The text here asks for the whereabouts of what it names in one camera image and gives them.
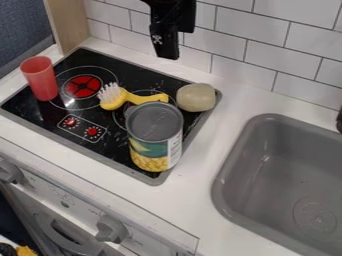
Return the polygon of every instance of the toy stove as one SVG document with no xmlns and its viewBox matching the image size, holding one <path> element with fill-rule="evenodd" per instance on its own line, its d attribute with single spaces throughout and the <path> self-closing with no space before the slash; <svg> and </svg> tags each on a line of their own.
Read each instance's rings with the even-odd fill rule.
<svg viewBox="0 0 342 256">
<path fill-rule="evenodd" d="M 83 48 L 76 50 L 54 69 L 59 85 L 57 98 L 39 102 L 26 86 L 1 106 L 5 110 L 2 113 L 145 183 L 163 183 L 171 170 L 146 172 L 130 158 L 124 117 L 130 103 L 108 112 L 100 108 L 96 95 L 105 84 L 117 82 L 128 91 L 142 96 L 164 92 L 170 96 L 170 103 L 176 105 L 177 90 L 189 82 Z M 185 150 L 210 113 L 182 113 Z"/>
</svg>

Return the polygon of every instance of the red cup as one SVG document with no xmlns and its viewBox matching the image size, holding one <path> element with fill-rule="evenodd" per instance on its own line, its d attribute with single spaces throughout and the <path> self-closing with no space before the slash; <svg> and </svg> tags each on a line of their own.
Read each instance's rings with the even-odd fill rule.
<svg viewBox="0 0 342 256">
<path fill-rule="evenodd" d="M 40 101 L 49 101 L 57 97 L 58 85 L 52 62 L 48 57 L 28 58 L 20 65 L 34 96 Z"/>
</svg>

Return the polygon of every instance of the red burner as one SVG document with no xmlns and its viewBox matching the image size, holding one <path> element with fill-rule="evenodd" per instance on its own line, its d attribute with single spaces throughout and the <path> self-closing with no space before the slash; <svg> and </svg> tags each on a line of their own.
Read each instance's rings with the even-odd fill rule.
<svg viewBox="0 0 342 256">
<path fill-rule="evenodd" d="M 91 75 L 84 75 L 72 78 L 65 86 L 66 95 L 83 99 L 93 96 L 101 89 L 100 80 Z"/>
</svg>

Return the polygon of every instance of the yellow toy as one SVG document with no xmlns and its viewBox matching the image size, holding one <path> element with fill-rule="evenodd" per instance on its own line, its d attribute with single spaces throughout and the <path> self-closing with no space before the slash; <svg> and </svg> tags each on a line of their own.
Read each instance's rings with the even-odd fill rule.
<svg viewBox="0 0 342 256">
<path fill-rule="evenodd" d="M 165 93 L 159 93 L 151 96 L 138 96 L 119 87 L 117 83 L 105 85 L 98 93 L 100 106 L 105 110 L 115 110 L 122 106 L 126 101 L 135 105 L 151 101 L 169 102 L 169 96 Z"/>
<path fill-rule="evenodd" d="M 18 256 L 38 256 L 34 251 L 32 251 L 28 246 L 20 246 L 16 249 Z"/>
</svg>

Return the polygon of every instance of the gray sink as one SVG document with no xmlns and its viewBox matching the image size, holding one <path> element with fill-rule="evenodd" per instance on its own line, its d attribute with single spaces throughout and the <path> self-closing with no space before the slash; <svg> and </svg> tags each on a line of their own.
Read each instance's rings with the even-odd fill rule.
<svg viewBox="0 0 342 256">
<path fill-rule="evenodd" d="M 215 178 L 212 199 L 229 221 L 299 254 L 341 256 L 342 135 L 257 116 Z"/>
</svg>

